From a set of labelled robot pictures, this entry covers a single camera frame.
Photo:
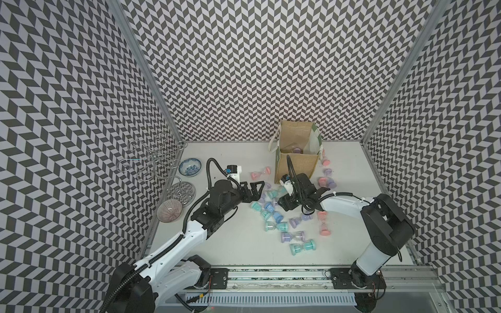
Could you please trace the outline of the blue hourglass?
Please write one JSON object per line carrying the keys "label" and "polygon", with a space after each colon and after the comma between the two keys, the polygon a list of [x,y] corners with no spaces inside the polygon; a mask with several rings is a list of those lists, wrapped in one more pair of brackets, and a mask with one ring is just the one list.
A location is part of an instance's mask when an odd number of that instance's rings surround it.
{"label": "blue hourglass", "polygon": [[267,212],[271,213],[276,223],[283,221],[284,216],[275,209],[275,206],[271,202],[266,202],[264,208]]}

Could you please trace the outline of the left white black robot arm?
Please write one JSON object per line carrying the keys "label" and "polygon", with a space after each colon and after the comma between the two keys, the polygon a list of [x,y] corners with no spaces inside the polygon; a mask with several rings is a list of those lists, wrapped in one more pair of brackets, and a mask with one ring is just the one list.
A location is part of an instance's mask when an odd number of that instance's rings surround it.
{"label": "left white black robot arm", "polygon": [[156,307],[200,280],[202,269],[193,261],[182,262],[191,250],[210,238],[240,205],[261,198],[265,182],[217,181],[187,211],[180,232],[147,257],[123,263],[110,279],[100,312],[154,312]]}

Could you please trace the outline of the green hourglass pile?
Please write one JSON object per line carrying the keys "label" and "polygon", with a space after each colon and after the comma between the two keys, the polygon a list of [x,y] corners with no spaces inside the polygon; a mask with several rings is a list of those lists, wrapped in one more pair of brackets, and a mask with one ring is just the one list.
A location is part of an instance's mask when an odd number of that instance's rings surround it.
{"label": "green hourglass pile", "polygon": [[279,186],[276,189],[270,189],[266,192],[266,196],[269,199],[279,199],[288,194],[287,189],[284,186]]}
{"label": "green hourglass pile", "polygon": [[271,218],[272,214],[269,211],[265,210],[259,202],[251,202],[250,205],[253,210],[259,212],[264,221],[268,221]]}

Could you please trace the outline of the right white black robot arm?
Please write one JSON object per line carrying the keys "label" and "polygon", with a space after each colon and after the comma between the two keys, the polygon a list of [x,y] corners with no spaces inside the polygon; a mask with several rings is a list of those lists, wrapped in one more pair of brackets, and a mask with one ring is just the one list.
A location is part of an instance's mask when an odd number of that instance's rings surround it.
{"label": "right white black robot arm", "polygon": [[373,198],[361,198],[350,192],[316,188],[304,173],[295,177],[286,174],[279,182],[287,191],[279,198],[279,205],[286,211],[299,207],[310,215],[339,213],[363,221],[371,241],[350,267],[331,270],[335,289],[385,287],[378,275],[380,269],[391,258],[400,255],[416,231],[415,225],[391,196],[379,194]]}

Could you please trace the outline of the green hourglass top pile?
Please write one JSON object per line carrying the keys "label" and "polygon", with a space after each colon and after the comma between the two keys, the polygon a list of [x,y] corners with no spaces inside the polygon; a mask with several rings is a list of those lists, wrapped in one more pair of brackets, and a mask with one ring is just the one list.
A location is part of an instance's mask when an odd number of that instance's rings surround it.
{"label": "green hourglass top pile", "polygon": [[266,196],[269,199],[279,199],[288,194],[287,189],[284,186],[279,186],[276,189],[270,189],[266,192]]}

